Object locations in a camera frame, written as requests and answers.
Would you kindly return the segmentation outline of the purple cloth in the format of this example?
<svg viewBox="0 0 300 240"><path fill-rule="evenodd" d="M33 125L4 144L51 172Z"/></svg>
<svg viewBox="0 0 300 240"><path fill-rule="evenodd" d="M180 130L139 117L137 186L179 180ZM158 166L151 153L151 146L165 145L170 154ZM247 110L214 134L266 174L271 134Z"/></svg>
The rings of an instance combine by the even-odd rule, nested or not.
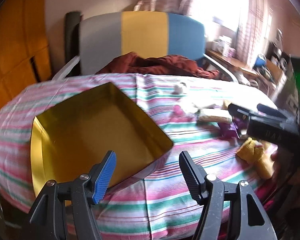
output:
<svg viewBox="0 0 300 240"><path fill-rule="evenodd" d="M239 139L240 130L245 128L245 124L238 119L235 119L231 123L219 122L218 126L221 130L221 136L224 139L231 139L231 138Z"/></svg>

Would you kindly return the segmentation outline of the grey yellow blue chair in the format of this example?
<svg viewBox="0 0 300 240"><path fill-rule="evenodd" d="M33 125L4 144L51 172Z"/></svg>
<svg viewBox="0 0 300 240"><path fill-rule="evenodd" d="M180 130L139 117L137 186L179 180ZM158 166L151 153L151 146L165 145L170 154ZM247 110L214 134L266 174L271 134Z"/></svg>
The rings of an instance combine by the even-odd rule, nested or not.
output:
<svg viewBox="0 0 300 240"><path fill-rule="evenodd" d="M112 59L135 52L143 58L181 55L199 66L208 63L229 81L237 79L205 53L204 25L189 16L158 11L124 11L83 19L72 11L64 18L65 66L53 77L92 75Z"/></svg>

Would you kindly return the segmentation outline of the wooden side table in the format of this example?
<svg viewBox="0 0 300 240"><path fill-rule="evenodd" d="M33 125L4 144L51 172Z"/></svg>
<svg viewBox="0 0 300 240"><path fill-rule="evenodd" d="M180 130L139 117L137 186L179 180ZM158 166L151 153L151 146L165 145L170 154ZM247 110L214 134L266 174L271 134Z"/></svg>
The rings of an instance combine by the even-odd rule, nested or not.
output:
<svg viewBox="0 0 300 240"><path fill-rule="evenodd" d="M224 57L222 54L213 50L207 50L206 55L213 58L223 66L229 68L232 72L242 72L247 79L257 78L259 74L248 68L246 64L232 57Z"/></svg>

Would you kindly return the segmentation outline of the striped pink green bedspread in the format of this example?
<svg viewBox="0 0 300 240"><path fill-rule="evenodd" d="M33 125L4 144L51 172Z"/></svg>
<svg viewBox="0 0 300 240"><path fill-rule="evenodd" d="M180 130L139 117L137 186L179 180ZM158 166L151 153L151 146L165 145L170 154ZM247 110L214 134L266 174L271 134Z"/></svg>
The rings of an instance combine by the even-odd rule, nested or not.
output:
<svg viewBox="0 0 300 240"><path fill-rule="evenodd" d="M72 181L113 151L108 191L93 207L102 237L192 236L202 207L180 170L182 151L222 181L248 181L260 200L274 191L236 155L240 140L177 112L225 101L275 107L254 87L189 76L108 73L31 85L0 110L0 194L29 212L48 180Z"/></svg>

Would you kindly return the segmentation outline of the orange wooden wardrobe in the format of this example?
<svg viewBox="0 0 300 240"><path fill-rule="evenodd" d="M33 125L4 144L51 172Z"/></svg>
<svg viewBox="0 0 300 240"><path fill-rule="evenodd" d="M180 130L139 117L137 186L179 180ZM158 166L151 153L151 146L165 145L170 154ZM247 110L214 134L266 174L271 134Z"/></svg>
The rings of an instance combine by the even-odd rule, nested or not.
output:
<svg viewBox="0 0 300 240"><path fill-rule="evenodd" d="M0 6L0 109L52 76L44 9L45 0L4 0Z"/></svg>

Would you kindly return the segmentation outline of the white boxes on table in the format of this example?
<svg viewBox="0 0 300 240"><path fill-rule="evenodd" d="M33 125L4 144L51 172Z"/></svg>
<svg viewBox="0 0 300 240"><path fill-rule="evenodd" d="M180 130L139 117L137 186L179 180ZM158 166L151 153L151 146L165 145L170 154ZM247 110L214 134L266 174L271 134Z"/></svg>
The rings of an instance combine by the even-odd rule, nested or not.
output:
<svg viewBox="0 0 300 240"><path fill-rule="evenodd" d="M232 38L222 35L212 42L211 49L223 57L234 57L236 50L231 45Z"/></svg>

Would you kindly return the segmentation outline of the blue folding chair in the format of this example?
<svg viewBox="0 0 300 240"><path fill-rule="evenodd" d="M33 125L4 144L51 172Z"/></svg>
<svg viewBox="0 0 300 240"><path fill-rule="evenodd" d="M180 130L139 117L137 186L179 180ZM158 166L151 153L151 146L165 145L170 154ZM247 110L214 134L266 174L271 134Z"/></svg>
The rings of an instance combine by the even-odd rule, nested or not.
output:
<svg viewBox="0 0 300 240"><path fill-rule="evenodd" d="M264 54L258 54L256 61L254 63L253 69L257 69L259 67L265 66L266 61L267 61L267 59Z"/></svg>

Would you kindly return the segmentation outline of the gold metal tin box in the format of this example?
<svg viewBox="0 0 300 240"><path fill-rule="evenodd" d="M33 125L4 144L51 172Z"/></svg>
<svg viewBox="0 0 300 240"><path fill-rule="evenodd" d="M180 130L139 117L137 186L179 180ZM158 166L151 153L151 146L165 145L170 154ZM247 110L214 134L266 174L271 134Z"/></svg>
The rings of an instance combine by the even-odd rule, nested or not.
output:
<svg viewBox="0 0 300 240"><path fill-rule="evenodd" d="M108 191L117 192L162 168L172 140L113 83L81 92L36 116L31 132L35 194L53 179L72 181L116 153Z"/></svg>

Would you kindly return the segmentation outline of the maroon crumpled jacket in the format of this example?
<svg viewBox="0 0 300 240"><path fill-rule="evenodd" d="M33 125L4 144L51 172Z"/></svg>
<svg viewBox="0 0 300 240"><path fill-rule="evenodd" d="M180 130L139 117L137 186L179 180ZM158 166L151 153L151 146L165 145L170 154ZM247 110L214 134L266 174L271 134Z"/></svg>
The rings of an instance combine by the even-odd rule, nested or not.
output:
<svg viewBox="0 0 300 240"><path fill-rule="evenodd" d="M198 66L196 61L181 55L148 57L144 59L135 52L130 52L114 58L97 72L97 74L107 73L175 75L205 79L214 79L219 75L218 70L204 70Z"/></svg>

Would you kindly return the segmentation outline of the small white plastic bag ball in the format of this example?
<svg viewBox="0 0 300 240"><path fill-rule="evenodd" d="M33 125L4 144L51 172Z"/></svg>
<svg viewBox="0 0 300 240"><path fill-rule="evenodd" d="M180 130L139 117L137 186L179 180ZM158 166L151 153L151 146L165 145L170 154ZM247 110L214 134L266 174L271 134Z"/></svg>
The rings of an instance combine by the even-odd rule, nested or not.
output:
<svg viewBox="0 0 300 240"><path fill-rule="evenodd" d="M173 94L175 95L181 95L181 94L185 94L187 92L187 86L185 83L178 83L176 85L174 85L173 87Z"/></svg>

